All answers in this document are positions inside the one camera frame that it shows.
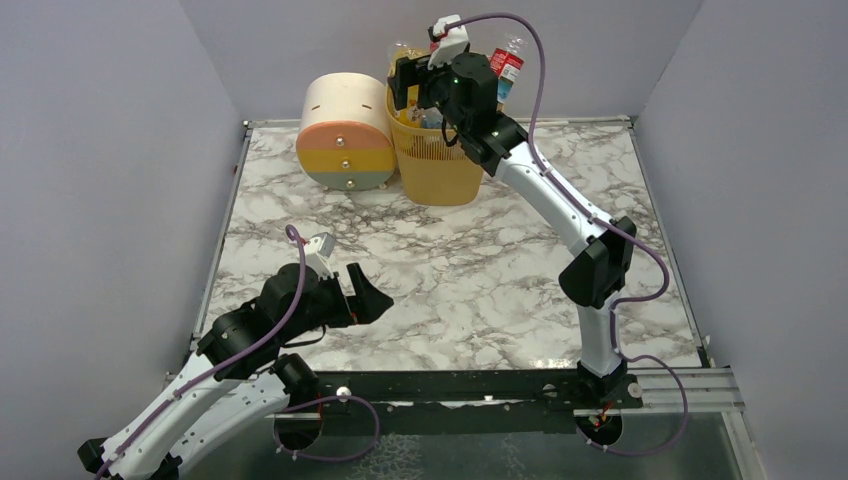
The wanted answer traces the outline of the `clear bottle red blue label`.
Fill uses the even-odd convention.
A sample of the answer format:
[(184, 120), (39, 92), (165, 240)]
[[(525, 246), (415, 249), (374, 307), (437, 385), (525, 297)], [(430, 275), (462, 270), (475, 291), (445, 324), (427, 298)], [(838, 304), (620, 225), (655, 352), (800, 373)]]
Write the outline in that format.
[(525, 63), (526, 41), (507, 34), (489, 57), (491, 69), (497, 76), (497, 102), (502, 109)]

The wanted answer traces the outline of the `yellow drink bottle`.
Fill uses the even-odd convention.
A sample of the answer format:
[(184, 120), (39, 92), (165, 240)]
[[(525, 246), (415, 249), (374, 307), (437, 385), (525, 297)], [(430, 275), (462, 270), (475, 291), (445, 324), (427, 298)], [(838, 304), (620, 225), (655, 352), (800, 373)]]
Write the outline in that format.
[(430, 53), (428, 47), (410, 45), (406, 42), (395, 42), (388, 47), (388, 59), (390, 69), (394, 69), (396, 62), (401, 58), (416, 59)]

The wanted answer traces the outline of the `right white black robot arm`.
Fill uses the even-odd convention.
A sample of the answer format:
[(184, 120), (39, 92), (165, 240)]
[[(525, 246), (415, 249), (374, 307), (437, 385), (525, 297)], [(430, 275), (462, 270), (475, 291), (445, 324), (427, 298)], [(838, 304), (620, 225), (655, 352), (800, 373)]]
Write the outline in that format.
[(626, 238), (635, 235), (635, 224), (591, 205), (531, 146), (528, 132), (499, 111), (497, 79), (485, 56), (461, 53), (439, 67), (429, 60), (396, 60), (388, 78), (394, 107), (406, 106), (410, 88), (417, 88), (417, 106), (436, 108), (454, 130), (447, 143), (459, 144), (473, 163), (516, 191), (559, 235), (573, 256), (558, 282), (578, 307), (579, 389), (586, 397), (611, 395), (627, 368), (614, 351), (617, 327), (610, 306), (625, 285), (634, 250)]

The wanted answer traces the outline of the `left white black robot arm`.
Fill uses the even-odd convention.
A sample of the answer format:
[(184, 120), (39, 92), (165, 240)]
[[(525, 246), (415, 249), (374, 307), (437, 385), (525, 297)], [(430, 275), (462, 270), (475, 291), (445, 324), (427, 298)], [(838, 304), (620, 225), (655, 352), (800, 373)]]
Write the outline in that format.
[(78, 448), (98, 479), (177, 479), (260, 417), (317, 410), (319, 378), (297, 353), (301, 335), (370, 324), (394, 304), (356, 263), (337, 273), (282, 266), (259, 295), (218, 317), (182, 370), (129, 425)]

